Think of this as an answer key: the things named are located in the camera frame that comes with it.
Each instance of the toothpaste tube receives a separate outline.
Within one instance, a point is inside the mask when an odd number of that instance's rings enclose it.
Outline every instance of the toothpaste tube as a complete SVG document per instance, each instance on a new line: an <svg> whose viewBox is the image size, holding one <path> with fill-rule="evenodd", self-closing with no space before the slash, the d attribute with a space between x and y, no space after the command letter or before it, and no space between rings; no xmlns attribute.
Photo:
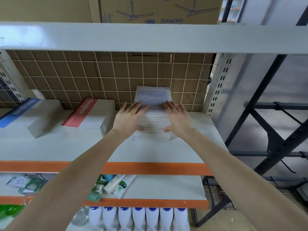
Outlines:
<svg viewBox="0 0 308 231"><path fill-rule="evenodd" d="M118 185L118 187L113 191L113 194L117 198L121 198L124 192L127 190L127 187L133 181L136 175L127 175Z"/></svg>
<svg viewBox="0 0 308 231"><path fill-rule="evenodd" d="M112 191L118 186L118 184L125 178L125 174L116 175L105 187L104 191L107 194L111 194Z"/></svg>

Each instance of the right hand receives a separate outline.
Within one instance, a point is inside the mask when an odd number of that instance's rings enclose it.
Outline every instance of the right hand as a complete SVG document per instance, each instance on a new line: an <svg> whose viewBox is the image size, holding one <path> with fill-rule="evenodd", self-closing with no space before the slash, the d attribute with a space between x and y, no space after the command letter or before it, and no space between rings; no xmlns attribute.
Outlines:
<svg viewBox="0 0 308 231"><path fill-rule="evenodd" d="M194 127L190 121L190 117L182 104L179 107L174 102L166 101L162 104L164 107L171 126L164 128L164 132L171 131L181 139L189 136Z"/></svg>

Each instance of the white bottle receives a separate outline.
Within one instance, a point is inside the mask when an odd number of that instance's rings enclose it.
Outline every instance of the white bottle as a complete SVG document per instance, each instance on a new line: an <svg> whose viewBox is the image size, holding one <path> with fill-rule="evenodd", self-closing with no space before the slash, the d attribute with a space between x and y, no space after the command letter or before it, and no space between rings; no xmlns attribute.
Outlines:
<svg viewBox="0 0 308 231"><path fill-rule="evenodd" d="M173 220L173 208L160 208L160 227L161 230L170 230Z"/></svg>
<svg viewBox="0 0 308 231"><path fill-rule="evenodd" d="M187 208L175 208L174 209L174 230L186 231L188 225Z"/></svg>
<svg viewBox="0 0 308 231"><path fill-rule="evenodd" d="M159 208L146 208L147 230L157 231Z"/></svg>
<svg viewBox="0 0 308 231"><path fill-rule="evenodd" d="M131 231L133 228L132 208L120 207L118 217L121 231Z"/></svg>
<svg viewBox="0 0 308 231"><path fill-rule="evenodd" d="M103 209L103 222L108 231L117 230L117 226L114 225L117 210L117 207L104 207Z"/></svg>
<svg viewBox="0 0 308 231"><path fill-rule="evenodd" d="M90 207L89 209L89 223L95 230L102 230L105 228L102 212L103 207Z"/></svg>
<svg viewBox="0 0 308 231"><path fill-rule="evenodd" d="M144 231L145 208L133 208L133 220L135 224L135 231Z"/></svg>

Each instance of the black metal rack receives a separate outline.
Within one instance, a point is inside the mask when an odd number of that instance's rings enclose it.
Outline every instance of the black metal rack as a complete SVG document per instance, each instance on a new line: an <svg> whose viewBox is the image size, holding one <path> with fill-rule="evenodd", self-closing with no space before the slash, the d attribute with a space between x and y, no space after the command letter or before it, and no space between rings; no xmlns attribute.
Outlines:
<svg viewBox="0 0 308 231"><path fill-rule="evenodd" d="M226 20L230 11L230 7L226 6L223 20ZM296 26L306 26L308 23L308 6L306 7L305 11L301 15L300 19L298 20ZM304 152L293 153L292 151L303 141L308 138L308 119L301 123L291 114L289 114L286 110L308 110L308 103L280 103L280 102L272 102L272 103L259 103L258 100L261 97L262 93L270 83L271 79L274 77L275 73L283 63L284 59L287 57L286 54L278 54L275 58L274 62L272 63L271 67L265 74L263 80L261 81L259 87L257 88L256 92L252 96L251 100L245 104L245 109L240 116L239 120L235 124L233 130L231 131L230 135L228 136L227 140L225 141L226 147L230 145L232 140L234 139L235 135L243 125L244 121L248 117L248 115L252 115L254 119L263 127L263 129L267 132L268 136L268 146L267 146L267 154L262 154L262 156L266 156L266 158L254 169L260 175L265 174L269 171L273 166L275 166L279 161L281 161L284 157L292 154L295 157L303 157L308 159L307 154ZM300 124L300 126L285 140L261 117L261 115L256 111L256 109L275 109L283 111L287 116L295 120ZM209 177L204 177L202 180L203 185L207 185L210 191L211 197L211 210L207 213L200 221L198 221L197 211L193 209L193 215L195 219L195 226L199 228L203 225L206 221L208 221L212 216L218 213L221 209L223 209L226 205L231 203L231 200L228 196L223 198L217 205L214 203L214 199L212 196L212 192L210 190L210 186L208 183ZM297 187L302 185L302 183L307 183L305 180L301 182Z"/></svg>

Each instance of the white shelf beam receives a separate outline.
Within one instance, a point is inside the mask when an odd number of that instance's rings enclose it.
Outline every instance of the white shelf beam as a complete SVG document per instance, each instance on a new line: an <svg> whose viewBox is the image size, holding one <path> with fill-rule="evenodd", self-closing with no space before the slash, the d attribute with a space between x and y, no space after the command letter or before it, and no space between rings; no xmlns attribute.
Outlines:
<svg viewBox="0 0 308 231"><path fill-rule="evenodd" d="M307 54L299 26L0 22L0 49Z"/></svg>

